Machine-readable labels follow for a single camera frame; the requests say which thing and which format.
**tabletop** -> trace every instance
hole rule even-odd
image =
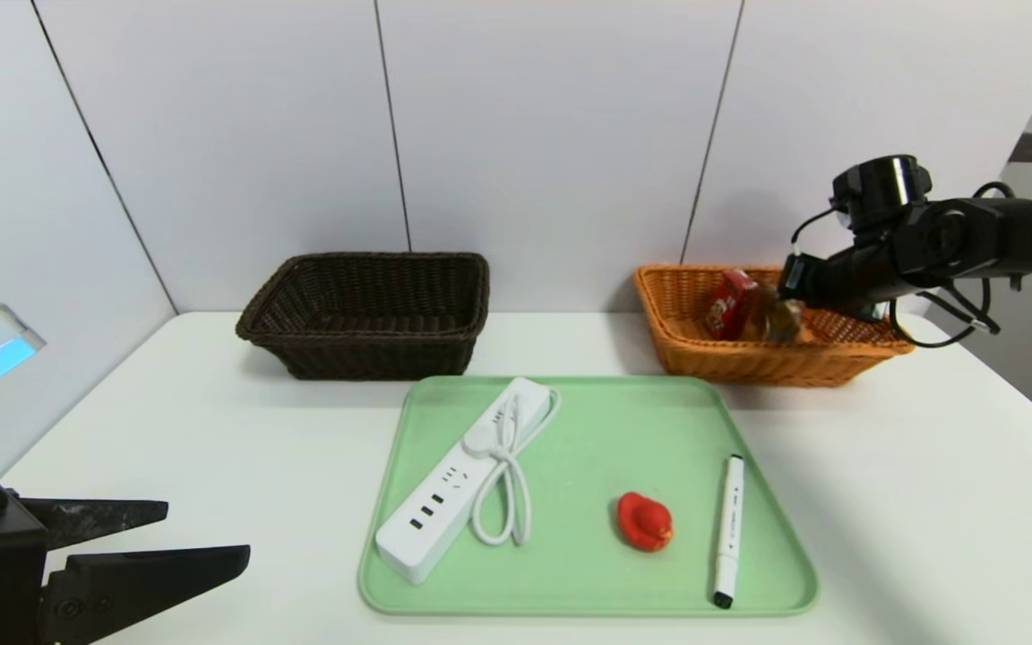
[[[28,497],[169,502],[163,522],[52,552],[250,544],[224,587],[105,642],[1032,642],[1032,404],[962,347],[834,389],[720,385],[819,579],[789,619],[385,616],[356,569],[411,384],[307,383],[187,314],[26,453]],[[945,337],[908,316],[916,335]],[[470,375],[660,375],[638,314],[492,314]]]

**white power strip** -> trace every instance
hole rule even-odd
[[[424,582],[472,517],[472,503],[486,485],[499,460],[482,454],[498,437],[509,401],[513,401],[517,446],[529,440],[553,408],[552,388],[527,379],[513,379],[475,424],[436,465],[421,485],[377,530],[377,550],[394,571],[413,584]],[[465,441],[474,446],[465,449]]]

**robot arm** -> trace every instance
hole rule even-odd
[[[955,278],[1032,273],[1032,200],[927,200],[930,174],[909,155],[869,160],[834,181],[832,206],[854,245],[823,260],[787,257],[779,296],[851,314]]]

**wicker basket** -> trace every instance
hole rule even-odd
[[[729,343],[706,327],[708,299],[730,266],[650,265],[635,272],[651,337],[664,369],[737,384],[841,385],[890,356],[906,354],[885,322],[873,325],[829,311],[807,310],[803,322],[815,343]],[[744,268],[762,283],[778,282],[778,268]]]
[[[284,262],[237,320],[298,379],[462,375],[488,315],[476,254],[335,253]]]

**marker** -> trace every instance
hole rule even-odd
[[[735,600],[738,577],[738,542],[743,527],[743,458],[728,458],[728,478],[723,489],[723,510],[719,517],[719,548],[716,551],[716,592],[712,603],[730,609]]]

